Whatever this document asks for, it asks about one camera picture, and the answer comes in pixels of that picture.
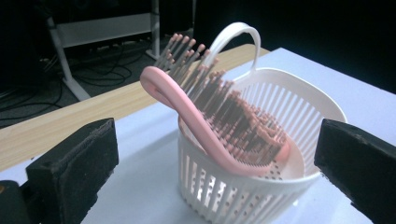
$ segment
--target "basket handle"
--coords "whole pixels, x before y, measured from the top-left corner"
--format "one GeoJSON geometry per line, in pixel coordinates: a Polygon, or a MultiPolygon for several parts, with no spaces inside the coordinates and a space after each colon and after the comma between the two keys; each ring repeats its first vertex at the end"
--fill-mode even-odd
{"type": "Polygon", "coordinates": [[[259,32],[243,23],[243,22],[234,22],[225,27],[216,37],[216,39],[213,41],[212,45],[210,46],[210,53],[209,55],[206,56],[204,59],[203,65],[210,66],[212,64],[217,55],[221,52],[221,50],[234,38],[242,33],[249,33],[254,40],[254,44],[256,46],[256,52],[255,52],[255,57],[253,61],[253,65],[251,65],[250,71],[254,72],[256,71],[256,62],[259,58],[260,54],[260,47],[261,47],[261,39],[259,32]]]}

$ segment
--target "pink hairbrush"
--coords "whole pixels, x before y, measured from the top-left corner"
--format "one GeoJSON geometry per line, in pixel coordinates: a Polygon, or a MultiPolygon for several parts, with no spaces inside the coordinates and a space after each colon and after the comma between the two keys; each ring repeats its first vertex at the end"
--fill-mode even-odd
{"type": "Polygon", "coordinates": [[[143,70],[140,81],[151,96],[177,111],[203,150],[225,170],[263,175],[275,157],[288,155],[286,135],[273,117],[248,105],[238,91],[230,91],[233,83],[221,79],[224,72],[211,72],[215,56],[228,42],[223,37],[235,29],[238,33],[232,35],[257,33],[244,23],[233,23],[205,52],[203,45],[197,52],[191,49],[193,39],[172,36],[155,66],[143,70]],[[201,53],[200,63],[191,69],[201,53]]]}

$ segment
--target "floor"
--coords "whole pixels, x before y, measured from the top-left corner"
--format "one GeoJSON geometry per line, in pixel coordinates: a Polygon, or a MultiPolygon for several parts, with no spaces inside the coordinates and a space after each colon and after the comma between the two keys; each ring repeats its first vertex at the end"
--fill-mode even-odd
{"type": "MultiPolygon", "coordinates": [[[[163,36],[161,47],[168,41],[169,36],[163,36]]],[[[146,54],[150,47],[149,39],[123,42],[68,57],[68,62],[73,77],[93,97],[139,80],[143,68],[155,62],[146,54]]],[[[0,129],[78,102],[62,82],[57,58],[45,60],[44,68],[49,74],[47,88],[0,92],[0,129]]]]}

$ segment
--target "white plastic basket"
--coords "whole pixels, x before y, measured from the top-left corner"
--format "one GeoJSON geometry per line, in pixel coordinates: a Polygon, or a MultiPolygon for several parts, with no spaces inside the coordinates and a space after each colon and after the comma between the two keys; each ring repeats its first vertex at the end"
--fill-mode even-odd
{"type": "Polygon", "coordinates": [[[256,58],[233,88],[250,104],[276,117],[292,139],[290,155],[284,162],[274,161],[263,176],[232,175],[205,154],[179,119],[179,187],[192,209],[212,223],[268,223],[320,177],[314,156],[322,119],[347,119],[327,94],[300,78],[274,68],[256,69],[260,49],[257,32],[241,22],[230,27],[218,35],[211,49],[218,53],[243,32],[253,36],[256,58]]]}

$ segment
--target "wooden table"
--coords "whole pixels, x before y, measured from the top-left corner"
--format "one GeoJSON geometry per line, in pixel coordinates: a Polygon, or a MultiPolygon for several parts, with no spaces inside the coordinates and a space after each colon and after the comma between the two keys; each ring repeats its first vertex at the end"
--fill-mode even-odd
{"type": "MultiPolygon", "coordinates": [[[[219,54],[214,70],[230,70],[251,61],[254,45],[243,45],[219,54]]],[[[261,55],[268,50],[262,49],[261,55]]],[[[92,97],[40,117],[0,130],[0,171],[45,153],[83,125],[99,119],[121,119],[156,100],[140,82],[92,97]]]]}

